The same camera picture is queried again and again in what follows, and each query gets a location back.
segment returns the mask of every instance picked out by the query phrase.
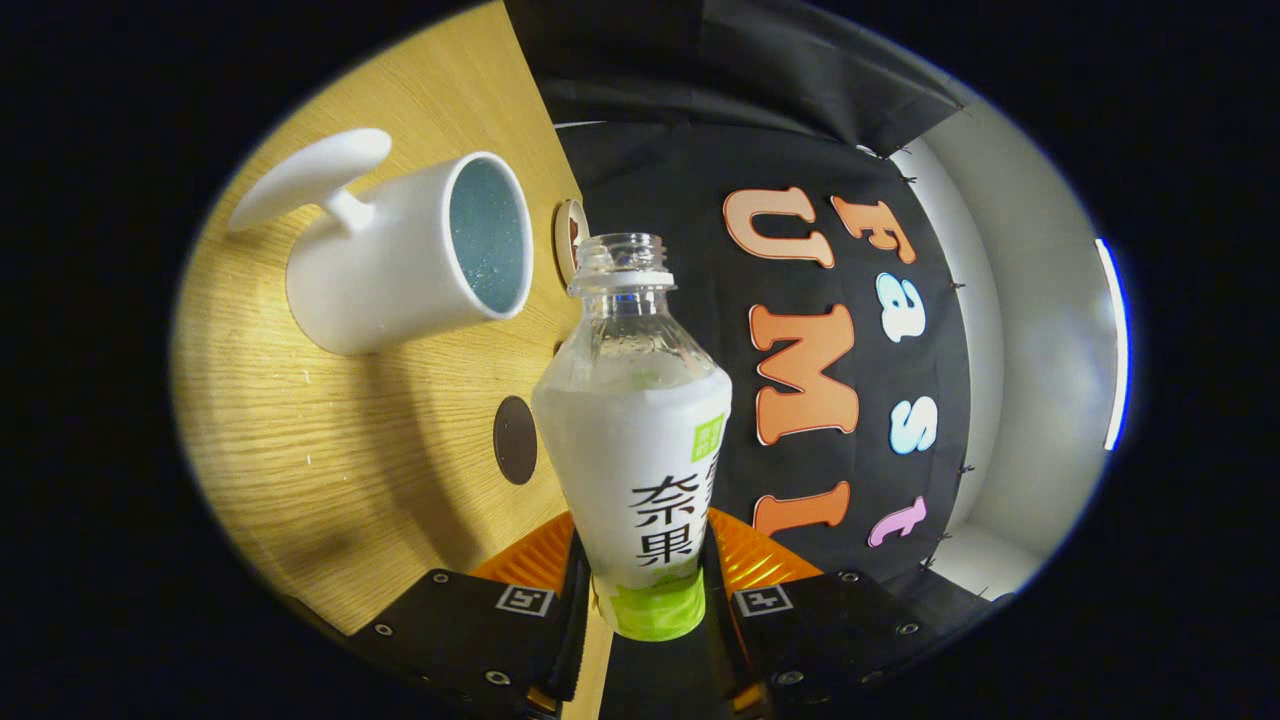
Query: orange gripper part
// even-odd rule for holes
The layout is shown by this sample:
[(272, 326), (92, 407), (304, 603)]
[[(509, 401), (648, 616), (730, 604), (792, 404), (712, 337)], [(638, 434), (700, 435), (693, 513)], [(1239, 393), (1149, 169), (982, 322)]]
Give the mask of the orange gripper part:
[(822, 575), (822, 570), (777, 541), (714, 507), (708, 512), (719, 546), (724, 593)]
[[(716, 510), (707, 515), (719, 546), (721, 574), (727, 596), (741, 589), (762, 588), (813, 578), (822, 570), (746, 523)], [(471, 571), (512, 585), (564, 589), (564, 565), (573, 539), (573, 516), (567, 511), (512, 543)]]
[(561, 512), (471, 571), (476, 578), (509, 585), (545, 588), (562, 594), (573, 516)]

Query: letter s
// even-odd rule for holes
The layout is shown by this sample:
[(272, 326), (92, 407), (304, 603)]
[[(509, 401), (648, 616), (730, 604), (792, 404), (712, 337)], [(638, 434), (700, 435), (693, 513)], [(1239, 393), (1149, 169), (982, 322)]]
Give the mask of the letter s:
[(938, 437), (938, 406), (932, 397), (920, 397), (915, 405), (904, 400), (888, 418), (888, 445), (899, 455), (928, 450)]

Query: mug rim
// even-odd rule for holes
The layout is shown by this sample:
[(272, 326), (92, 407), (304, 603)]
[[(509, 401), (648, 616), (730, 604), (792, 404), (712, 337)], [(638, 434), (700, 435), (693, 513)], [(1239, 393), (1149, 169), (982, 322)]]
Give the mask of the mug rim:
[[(506, 181), (507, 190), (515, 195), (516, 200), (516, 214), (520, 219), (520, 250), (521, 250), (521, 273), (520, 273), (520, 288), (516, 292), (516, 300), (511, 304), (511, 307), (506, 311), (498, 311), (490, 307), (485, 301), (480, 300), (471, 283), (467, 282), (466, 273), (462, 272), (462, 263), (458, 261), (457, 250), (453, 247), (453, 227), (449, 222), (449, 211), (453, 205), (453, 187), (457, 183), (458, 176), (462, 170), (477, 160), (488, 160), (498, 168), (498, 173)], [(532, 220), (529, 217), (529, 202), (525, 199), (525, 191), (520, 186), (520, 179), (516, 177), (515, 170), (507, 164), (499, 155), (490, 152), (488, 150), (476, 150), (475, 152), (468, 152), (453, 164), (449, 170), (449, 177), (444, 183), (444, 204), (440, 213), (440, 220), (444, 224), (444, 251), (449, 258), (449, 272), (453, 274), (453, 281), (461, 286), (463, 296), (471, 306), (479, 310), (485, 319), (489, 320), (509, 320), (520, 314), (525, 309), (525, 302), (529, 301), (529, 292), (532, 288), (534, 279), (534, 228)]]

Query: white bottle label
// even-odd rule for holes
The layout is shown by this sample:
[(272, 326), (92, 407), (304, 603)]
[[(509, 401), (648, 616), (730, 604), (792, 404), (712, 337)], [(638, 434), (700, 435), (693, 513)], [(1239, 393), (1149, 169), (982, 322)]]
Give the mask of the white bottle label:
[(539, 430), (602, 593), (698, 570), (732, 383), (535, 398)]

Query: wooden table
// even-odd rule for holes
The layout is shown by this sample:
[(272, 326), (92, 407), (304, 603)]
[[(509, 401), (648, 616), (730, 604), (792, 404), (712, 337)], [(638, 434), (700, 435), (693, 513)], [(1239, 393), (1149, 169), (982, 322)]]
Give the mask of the wooden table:
[[(394, 145), (353, 192), (472, 150), (509, 163), (534, 224), (524, 313), (364, 357), (330, 355), (302, 334), (284, 268), (320, 210), (236, 234), (227, 220), (268, 169), (357, 127), (383, 128)], [(570, 197), (581, 199), (577, 183), (506, 9), (490, 3), (312, 97), (214, 205), (173, 331), (180, 434), (230, 542), (279, 593), (339, 632), (355, 633), (429, 569), (470, 571), (564, 510), (541, 445), (532, 479), (513, 486), (498, 470), (492, 432), (498, 404), (529, 400), (577, 322), (552, 241), (554, 210)]]

